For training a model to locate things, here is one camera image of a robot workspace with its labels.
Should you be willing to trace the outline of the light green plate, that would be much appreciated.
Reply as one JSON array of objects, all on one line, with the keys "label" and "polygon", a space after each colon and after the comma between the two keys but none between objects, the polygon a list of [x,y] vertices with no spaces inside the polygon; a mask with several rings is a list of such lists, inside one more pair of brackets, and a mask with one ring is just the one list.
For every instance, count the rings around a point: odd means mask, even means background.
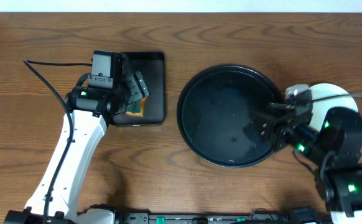
[{"label": "light green plate", "polygon": [[[328,96],[346,95],[348,93],[343,88],[330,83],[316,84],[309,89],[311,90],[313,100]],[[320,132],[328,110],[334,107],[348,108],[358,112],[357,104],[351,96],[316,101],[312,104],[312,119],[309,122],[309,126],[314,131]]]}]

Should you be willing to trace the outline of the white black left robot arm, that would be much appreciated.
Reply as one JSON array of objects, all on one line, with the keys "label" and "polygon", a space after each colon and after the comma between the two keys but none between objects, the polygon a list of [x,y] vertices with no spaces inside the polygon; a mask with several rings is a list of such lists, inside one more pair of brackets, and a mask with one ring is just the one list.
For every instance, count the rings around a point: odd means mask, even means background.
[{"label": "white black left robot arm", "polygon": [[23,211],[8,211],[5,223],[116,223],[116,211],[106,205],[79,214],[80,191],[112,117],[147,96],[140,72],[82,76],[66,97],[62,132],[39,186]]}]

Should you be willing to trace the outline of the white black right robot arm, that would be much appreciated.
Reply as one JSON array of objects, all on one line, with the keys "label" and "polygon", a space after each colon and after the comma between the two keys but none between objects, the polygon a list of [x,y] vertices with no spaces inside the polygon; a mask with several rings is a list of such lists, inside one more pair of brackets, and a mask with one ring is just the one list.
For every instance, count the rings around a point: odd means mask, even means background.
[{"label": "white black right robot arm", "polygon": [[285,113],[259,112],[262,140],[275,150],[286,145],[317,165],[315,187],[333,223],[362,223],[362,117],[344,107],[325,112],[319,127],[314,111],[296,106]]}]

